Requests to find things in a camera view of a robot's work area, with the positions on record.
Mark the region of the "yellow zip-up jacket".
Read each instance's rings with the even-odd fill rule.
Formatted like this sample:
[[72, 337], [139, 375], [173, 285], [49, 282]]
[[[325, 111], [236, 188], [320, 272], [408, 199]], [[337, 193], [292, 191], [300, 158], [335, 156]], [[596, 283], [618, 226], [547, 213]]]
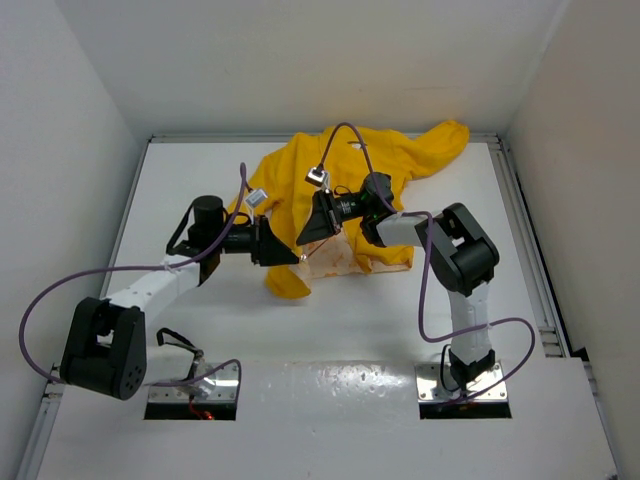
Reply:
[[266, 214], [274, 234], [296, 254], [307, 254], [298, 265], [268, 269], [265, 284], [284, 299], [310, 295], [315, 279], [349, 274], [376, 274], [412, 268], [411, 246], [379, 248], [368, 243], [358, 220], [344, 223], [341, 233], [325, 241], [298, 246], [296, 239], [306, 224], [315, 187], [305, 176], [324, 164], [332, 185], [356, 192], [371, 170], [390, 175], [392, 205], [402, 209], [402, 192], [413, 180], [432, 176], [453, 162], [470, 141], [469, 128], [445, 121], [411, 139], [394, 130], [328, 127], [319, 135], [297, 133], [282, 148], [266, 155], [249, 180], [267, 198], [255, 212]]

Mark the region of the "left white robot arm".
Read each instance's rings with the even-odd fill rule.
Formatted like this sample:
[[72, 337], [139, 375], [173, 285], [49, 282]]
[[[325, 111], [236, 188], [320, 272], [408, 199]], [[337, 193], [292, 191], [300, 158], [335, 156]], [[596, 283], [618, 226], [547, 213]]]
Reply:
[[200, 287], [223, 254], [247, 254], [261, 267], [295, 265], [300, 258], [271, 230], [265, 216], [235, 223], [221, 198], [192, 201], [166, 246], [161, 265], [103, 299], [87, 297], [75, 308], [60, 377], [68, 385], [119, 400], [144, 384], [190, 388], [209, 376], [203, 352], [175, 335], [147, 344], [154, 320], [175, 300]]

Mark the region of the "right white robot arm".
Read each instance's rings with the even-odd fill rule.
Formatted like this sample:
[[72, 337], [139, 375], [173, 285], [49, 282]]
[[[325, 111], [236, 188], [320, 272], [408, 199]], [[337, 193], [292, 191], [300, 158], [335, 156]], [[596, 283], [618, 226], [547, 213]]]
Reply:
[[489, 282], [499, 253], [469, 210], [454, 203], [432, 218], [422, 212], [397, 212], [391, 177], [368, 174], [357, 193], [334, 195], [329, 174], [312, 168], [305, 181], [319, 188], [310, 217], [296, 239], [298, 246], [338, 235], [348, 220], [358, 219], [365, 240], [380, 248], [430, 247], [427, 266], [447, 290], [454, 332], [449, 350], [450, 375], [461, 389], [495, 364], [495, 352], [480, 327], [487, 323]]

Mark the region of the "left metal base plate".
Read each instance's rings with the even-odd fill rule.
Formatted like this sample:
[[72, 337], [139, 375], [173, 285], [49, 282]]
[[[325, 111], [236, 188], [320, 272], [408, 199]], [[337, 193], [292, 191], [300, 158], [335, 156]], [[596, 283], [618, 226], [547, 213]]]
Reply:
[[199, 382], [182, 387], [152, 386], [148, 402], [152, 404], [186, 404], [190, 398], [195, 403], [230, 404], [238, 398], [239, 368], [233, 362]]

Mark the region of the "metal base plate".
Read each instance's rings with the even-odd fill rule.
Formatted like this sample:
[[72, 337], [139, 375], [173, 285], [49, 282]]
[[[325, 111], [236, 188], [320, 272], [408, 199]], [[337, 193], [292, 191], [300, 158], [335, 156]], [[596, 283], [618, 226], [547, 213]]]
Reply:
[[199, 382], [182, 387], [152, 386], [148, 402], [152, 404], [186, 404], [190, 398], [195, 403], [230, 404], [238, 398], [239, 368], [233, 362]]
[[[442, 385], [439, 362], [417, 364], [415, 376], [420, 404], [444, 403], [461, 394], [461, 390], [450, 375], [448, 364], [445, 364], [443, 368], [445, 385]], [[466, 385], [465, 393], [473, 395], [486, 390], [482, 395], [473, 398], [473, 401], [481, 403], [507, 402], [508, 391], [503, 377], [502, 364], [498, 362], [490, 370], [481, 373], [475, 380], [469, 382]]]

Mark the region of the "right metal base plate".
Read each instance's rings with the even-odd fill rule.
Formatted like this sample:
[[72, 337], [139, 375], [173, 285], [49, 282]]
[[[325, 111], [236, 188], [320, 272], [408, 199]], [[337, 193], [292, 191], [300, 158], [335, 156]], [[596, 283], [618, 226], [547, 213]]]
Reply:
[[[461, 390], [450, 375], [448, 364], [445, 364], [443, 368], [445, 385], [442, 385], [439, 362], [417, 364], [415, 376], [420, 404], [444, 403], [461, 394]], [[481, 373], [475, 380], [469, 382], [466, 385], [465, 393], [473, 395], [486, 390], [482, 395], [473, 398], [473, 401], [481, 403], [507, 402], [508, 391], [503, 377], [502, 364], [498, 362], [490, 370]]]

